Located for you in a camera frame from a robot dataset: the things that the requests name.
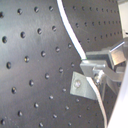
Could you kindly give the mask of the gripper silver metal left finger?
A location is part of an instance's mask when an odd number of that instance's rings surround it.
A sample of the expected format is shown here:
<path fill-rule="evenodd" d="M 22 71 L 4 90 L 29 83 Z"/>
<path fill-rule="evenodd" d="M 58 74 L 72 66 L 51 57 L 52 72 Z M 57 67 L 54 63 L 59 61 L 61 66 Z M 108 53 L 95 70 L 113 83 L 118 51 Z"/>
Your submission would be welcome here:
<path fill-rule="evenodd" d="M 121 82 L 123 80 L 123 73 L 116 73 L 108 67 L 105 60 L 83 60 L 80 68 L 86 77 L 98 78 L 102 81 L 105 77 L 113 82 Z"/>

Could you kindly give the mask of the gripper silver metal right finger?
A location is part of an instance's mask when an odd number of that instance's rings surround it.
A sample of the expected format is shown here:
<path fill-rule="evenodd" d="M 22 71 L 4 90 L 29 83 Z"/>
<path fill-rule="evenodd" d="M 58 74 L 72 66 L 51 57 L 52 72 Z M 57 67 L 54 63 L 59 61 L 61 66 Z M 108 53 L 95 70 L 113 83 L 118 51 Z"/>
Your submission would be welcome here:
<path fill-rule="evenodd" d="M 103 48 L 101 51 L 90 51 L 86 53 L 88 60 L 106 60 L 109 67 L 115 67 L 124 62 L 127 55 L 128 37 L 111 47 Z"/>

